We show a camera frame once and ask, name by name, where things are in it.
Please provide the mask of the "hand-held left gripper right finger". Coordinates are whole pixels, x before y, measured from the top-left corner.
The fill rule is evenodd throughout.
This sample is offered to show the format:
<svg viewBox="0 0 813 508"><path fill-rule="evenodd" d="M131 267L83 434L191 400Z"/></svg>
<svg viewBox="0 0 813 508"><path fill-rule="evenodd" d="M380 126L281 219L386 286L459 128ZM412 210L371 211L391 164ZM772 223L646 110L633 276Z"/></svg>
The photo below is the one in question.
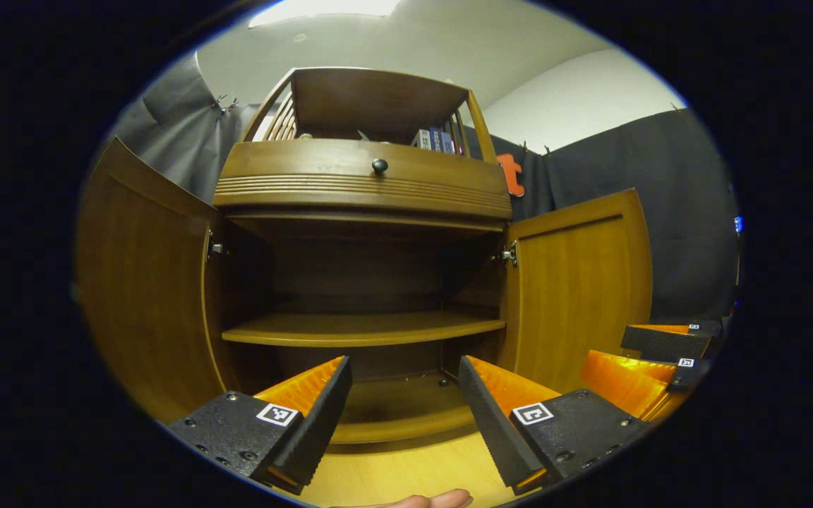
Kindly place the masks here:
<svg viewBox="0 0 813 508"><path fill-rule="evenodd" d="M580 476L652 427L593 390L560 394L471 355L461 357L458 379L488 453L516 495Z"/></svg>

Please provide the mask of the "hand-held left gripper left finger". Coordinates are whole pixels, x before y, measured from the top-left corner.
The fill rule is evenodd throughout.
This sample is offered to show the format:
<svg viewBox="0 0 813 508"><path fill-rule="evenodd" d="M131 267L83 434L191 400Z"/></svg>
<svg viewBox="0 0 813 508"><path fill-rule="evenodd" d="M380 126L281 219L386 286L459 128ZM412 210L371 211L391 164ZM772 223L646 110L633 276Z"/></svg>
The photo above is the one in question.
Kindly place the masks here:
<svg viewBox="0 0 813 508"><path fill-rule="evenodd" d="M220 466L293 495L312 482L353 384L341 355L258 394L229 390L169 425Z"/></svg>

